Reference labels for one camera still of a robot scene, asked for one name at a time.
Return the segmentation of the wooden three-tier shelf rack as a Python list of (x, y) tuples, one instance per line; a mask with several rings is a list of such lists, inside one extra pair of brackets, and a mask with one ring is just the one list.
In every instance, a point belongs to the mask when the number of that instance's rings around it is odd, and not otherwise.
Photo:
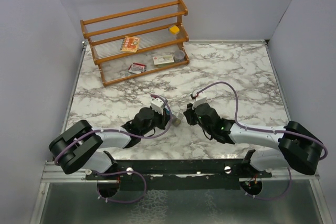
[[(101, 30), (87, 30), (88, 25), (103, 23), (109, 20), (131, 15), (148, 13), (172, 6), (176, 6), (177, 11)], [(83, 38), (88, 41), (92, 53), (93, 63), (99, 69), (103, 86), (107, 87), (112, 84), (130, 80), (136, 77), (141, 77), (158, 71), (189, 64), (190, 60), (184, 48), (184, 43), (189, 41), (189, 36), (183, 26), (182, 21), (182, 17), (187, 15), (188, 9), (184, 1), (175, 0), (89, 20), (81, 20), (80, 27), (82, 35)], [(96, 41), (92, 40), (93, 37), (100, 35), (110, 34), (129, 28), (138, 29), (140, 26), (145, 25), (152, 26), (144, 30), (137, 30), (128, 34), (118, 35), (111, 38), (105, 38)], [(145, 52), (156, 49), (166, 48), (169, 46), (177, 46), (179, 50), (183, 51), (184, 58), (181, 62), (172, 63), (168, 66), (157, 67), (153, 70), (146, 70), (144, 72), (136, 73), (131, 76), (119, 78), (116, 80), (107, 81), (105, 79), (103, 70), (104, 63), (131, 57), (137, 54), (143, 54)]]

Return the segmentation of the red white staples box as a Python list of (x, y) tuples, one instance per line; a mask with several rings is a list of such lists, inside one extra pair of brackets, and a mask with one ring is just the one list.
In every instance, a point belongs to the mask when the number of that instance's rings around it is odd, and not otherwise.
[(140, 74), (146, 72), (146, 65), (134, 62), (129, 66), (128, 71), (132, 74)]

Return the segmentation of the yellow block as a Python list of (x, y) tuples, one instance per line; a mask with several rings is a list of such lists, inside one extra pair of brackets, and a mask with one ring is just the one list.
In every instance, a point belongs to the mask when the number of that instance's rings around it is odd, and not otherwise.
[(172, 25), (169, 27), (169, 32), (173, 35), (177, 35), (180, 32), (180, 29), (177, 25)]

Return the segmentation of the teal pill organizer box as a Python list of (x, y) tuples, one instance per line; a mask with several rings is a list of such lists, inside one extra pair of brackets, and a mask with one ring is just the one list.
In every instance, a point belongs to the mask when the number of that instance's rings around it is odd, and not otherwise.
[(181, 124), (184, 115), (181, 112), (177, 112), (177, 111), (171, 111), (171, 113), (169, 112), (169, 110), (167, 108), (164, 109), (165, 111), (165, 123), (168, 124), (171, 118), (171, 115), (173, 117), (172, 119), (172, 125), (177, 127)]

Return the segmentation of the green white cardboard box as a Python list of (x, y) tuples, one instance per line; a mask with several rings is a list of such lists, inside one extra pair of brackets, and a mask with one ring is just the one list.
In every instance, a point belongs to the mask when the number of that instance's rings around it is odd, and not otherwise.
[(175, 63), (173, 55), (154, 56), (153, 63), (155, 67), (162, 67)]

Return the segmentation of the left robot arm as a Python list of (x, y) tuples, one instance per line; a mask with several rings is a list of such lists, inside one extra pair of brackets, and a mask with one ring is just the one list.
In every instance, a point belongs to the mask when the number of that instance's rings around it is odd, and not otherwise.
[(104, 179), (110, 179), (116, 172), (116, 161), (111, 154), (99, 152), (100, 148), (131, 148), (142, 139), (153, 139), (157, 135), (146, 136), (156, 129), (163, 130), (172, 124), (173, 113), (164, 108), (163, 113), (152, 107), (141, 108), (118, 129), (94, 128), (88, 121), (80, 120), (49, 144), (49, 150), (65, 174), (72, 174), (81, 168), (96, 170)]

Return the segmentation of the orange spiral notebook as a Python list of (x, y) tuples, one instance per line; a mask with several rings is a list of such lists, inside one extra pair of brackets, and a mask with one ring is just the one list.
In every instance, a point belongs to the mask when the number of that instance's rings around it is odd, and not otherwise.
[(138, 50), (140, 38), (125, 36), (120, 48), (121, 52), (135, 53)]

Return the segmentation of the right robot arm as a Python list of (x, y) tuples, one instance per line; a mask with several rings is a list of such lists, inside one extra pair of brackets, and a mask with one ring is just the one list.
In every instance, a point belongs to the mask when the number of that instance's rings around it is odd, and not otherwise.
[(247, 155), (241, 164), (246, 177), (254, 177), (259, 171), (269, 168), (287, 168), (314, 175), (322, 153), (322, 142), (300, 123), (290, 121), (285, 126), (262, 127), (255, 131), (235, 121), (221, 118), (216, 110), (203, 103), (193, 107), (189, 103), (184, 111), (189, 125), (198, 125), (209, 139), (222, 144), (251, 144), (267, 147), (263, 152)]

